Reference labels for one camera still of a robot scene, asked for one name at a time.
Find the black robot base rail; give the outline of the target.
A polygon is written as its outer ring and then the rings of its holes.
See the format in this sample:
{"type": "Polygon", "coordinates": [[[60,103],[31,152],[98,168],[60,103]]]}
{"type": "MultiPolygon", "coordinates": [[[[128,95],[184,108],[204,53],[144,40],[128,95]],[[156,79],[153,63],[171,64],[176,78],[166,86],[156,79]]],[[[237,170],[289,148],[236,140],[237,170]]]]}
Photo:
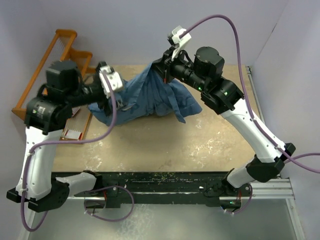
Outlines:
{"type": "Polygon", "coordinates": [[[242,197],[252,196],[249,184],[227,185],[225,171],[191,172],[96,172],[95,192],[81,190],[71,197],[97,200],[106,208],[121,204],[205,205],[238,209],[242,197]]]}

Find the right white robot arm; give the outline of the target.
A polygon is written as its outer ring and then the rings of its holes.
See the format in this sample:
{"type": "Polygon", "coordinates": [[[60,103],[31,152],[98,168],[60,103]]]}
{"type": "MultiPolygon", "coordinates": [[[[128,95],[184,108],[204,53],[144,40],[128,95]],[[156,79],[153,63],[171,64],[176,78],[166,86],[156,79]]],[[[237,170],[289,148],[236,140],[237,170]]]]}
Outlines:
{"type": "Polygon", "coordinates": [[[278,139],[256,114],[250,115],[243,92],[222,76],[224,58],[209,46],[200,47],[194,61],[185,50],[175,58],[173,53],[174,48],[170,47],[152,62],[151,68],[164,83],[177,79],[198,90],[204,104],[233,125],[255,152],[249,163],[228,172],[222,183],[223,192],[233,196],[245,184],[266,183],[276,177],[296,147],[278,139]]]}

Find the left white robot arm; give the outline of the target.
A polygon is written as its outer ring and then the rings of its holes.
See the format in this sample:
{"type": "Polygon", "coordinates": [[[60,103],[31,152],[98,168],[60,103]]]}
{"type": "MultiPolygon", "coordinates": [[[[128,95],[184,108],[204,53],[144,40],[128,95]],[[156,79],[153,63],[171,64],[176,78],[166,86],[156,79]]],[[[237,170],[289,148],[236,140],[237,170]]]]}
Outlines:
{"type": "Polygon", "coordinates": [[[103,177],[85,170],[67,177],[52,177],[56,147],[73,108],[97,103],[115,115],[115,92],[124,88],[118,72],[101,62],[93,82],[85,84],[75,62],[56,61],[46,70],[46,83],[26,107],[26,150],[21,176],[6,197],[22,207],[41,213],[60,208],[68,197],[88,192],[98,196],[103,191],[103,177]]]}

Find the blue cartoon print pillowcase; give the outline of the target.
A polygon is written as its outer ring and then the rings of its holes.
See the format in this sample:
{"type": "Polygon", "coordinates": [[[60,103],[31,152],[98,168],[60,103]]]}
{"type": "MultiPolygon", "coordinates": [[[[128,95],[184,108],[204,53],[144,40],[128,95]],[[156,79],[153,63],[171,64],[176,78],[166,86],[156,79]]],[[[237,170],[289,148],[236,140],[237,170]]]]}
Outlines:
{"type": "Polygon", "coordinates": [[[131,80],[124,80],[124,89],[115,93],[120,103],[117,110],[117,125],[123,125],[140,117],[158,117],[175,114],[177,120],[185,123],[185,117],[197,115],[202,107],[190,91],[178,80],[164,83],[149,64],[131,80]]]}

